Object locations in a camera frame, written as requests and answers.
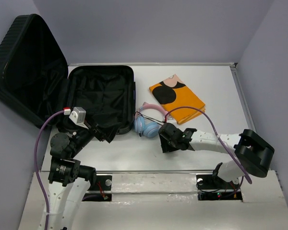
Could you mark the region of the black hard-shell suitcase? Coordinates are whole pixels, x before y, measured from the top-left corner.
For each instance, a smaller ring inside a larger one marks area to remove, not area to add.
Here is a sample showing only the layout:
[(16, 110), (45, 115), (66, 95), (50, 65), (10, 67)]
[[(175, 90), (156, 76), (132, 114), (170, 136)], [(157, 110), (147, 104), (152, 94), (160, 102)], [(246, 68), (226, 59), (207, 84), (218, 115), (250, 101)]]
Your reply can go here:
[(125, 65), (73, 70), (44, 19), (17, 16), (0, 44), (0, 101), (41, 127), (65, 107), (82, 107), (104, 131), (128, 133), (135, 115), (135, 82)]

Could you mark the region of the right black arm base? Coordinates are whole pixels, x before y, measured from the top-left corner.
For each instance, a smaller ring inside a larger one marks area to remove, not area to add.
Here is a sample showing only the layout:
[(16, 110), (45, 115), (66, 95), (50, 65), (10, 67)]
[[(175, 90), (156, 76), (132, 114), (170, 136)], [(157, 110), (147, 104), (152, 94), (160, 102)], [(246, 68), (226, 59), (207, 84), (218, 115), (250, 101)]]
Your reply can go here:
[(199, 201), (242, 201), (242, 181), (225, 182), (211, 174), (200, 174), (196, 177), (197, 198)]

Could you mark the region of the blue pink cat-ear headphones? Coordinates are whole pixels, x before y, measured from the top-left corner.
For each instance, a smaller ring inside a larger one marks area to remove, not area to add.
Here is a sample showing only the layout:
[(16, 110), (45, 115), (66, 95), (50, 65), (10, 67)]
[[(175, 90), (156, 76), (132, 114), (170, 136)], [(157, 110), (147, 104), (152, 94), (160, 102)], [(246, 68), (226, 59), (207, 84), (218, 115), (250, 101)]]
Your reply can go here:
[(160, 105), (144, 102), (143, 105), (136, 111), (134, 117), (134, 130), (139, 136), (154, 138), (158, 135), (159, 124), (155, 121), (146, 123), (142, 114), (143, 110), (153, 109), (159, 111), (162, 115), (166, 115), (167, 111)]

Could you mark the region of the orange black patterned cloth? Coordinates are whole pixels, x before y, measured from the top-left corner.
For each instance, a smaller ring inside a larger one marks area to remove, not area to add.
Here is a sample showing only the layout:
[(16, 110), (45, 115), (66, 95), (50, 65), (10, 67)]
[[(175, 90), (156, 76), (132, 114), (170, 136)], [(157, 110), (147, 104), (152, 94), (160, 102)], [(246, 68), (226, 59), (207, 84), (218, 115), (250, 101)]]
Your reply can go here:
[(205, 111), (205, 103), (176, 75), (149, 87), (150, 92), (177, 124), (182, 125), (201, 115), (197, 109)]

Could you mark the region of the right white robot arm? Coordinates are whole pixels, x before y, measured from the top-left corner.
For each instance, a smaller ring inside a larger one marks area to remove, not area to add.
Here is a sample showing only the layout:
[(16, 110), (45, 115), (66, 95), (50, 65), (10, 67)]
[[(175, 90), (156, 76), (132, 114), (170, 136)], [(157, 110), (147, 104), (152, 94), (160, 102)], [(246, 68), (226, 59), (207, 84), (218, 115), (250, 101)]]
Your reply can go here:
[(249, 184), (252, 184), (252, 176), (265, 178), (275, 152), (268, 142), (250, 129), (240, 134), (217, 134), (195, 128), (182, 131), (165, 123), (158, 134), (164, 153), (206, 150), (228, 154), (231, 160), (219, 163), (211, 176), (211, 182), (217, 188), (239, 177), (244, 177)]

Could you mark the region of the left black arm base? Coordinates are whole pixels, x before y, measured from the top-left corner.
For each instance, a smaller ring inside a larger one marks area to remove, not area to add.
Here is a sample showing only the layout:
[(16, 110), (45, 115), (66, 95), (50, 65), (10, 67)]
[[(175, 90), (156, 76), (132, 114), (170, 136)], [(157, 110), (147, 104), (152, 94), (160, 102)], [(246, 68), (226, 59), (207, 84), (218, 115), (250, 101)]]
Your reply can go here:
[(82, 201), (84, 202), (110, 202), (112, 201), (112, 175), (98, 174), (96, 183), (88, 189)]

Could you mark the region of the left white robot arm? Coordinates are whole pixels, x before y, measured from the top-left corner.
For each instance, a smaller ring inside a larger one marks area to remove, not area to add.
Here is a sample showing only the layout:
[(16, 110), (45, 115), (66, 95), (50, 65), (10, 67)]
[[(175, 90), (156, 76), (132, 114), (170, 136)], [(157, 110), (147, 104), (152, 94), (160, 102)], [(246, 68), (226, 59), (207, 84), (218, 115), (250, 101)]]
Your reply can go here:
[(51, 163), (47, 189), (40, 175), (36, 174), (45, 199), (38, 229), (70, 230), (82, 201), (111, 199), (104, 192), (103, 179), (98, 177), (96, 169), (82, 165), (75, 156), (94, 138), (110, 143), (117, 131), (117, 126), (100, 127), (87, 122), (71, 129), (58, 128), (50, 140)]

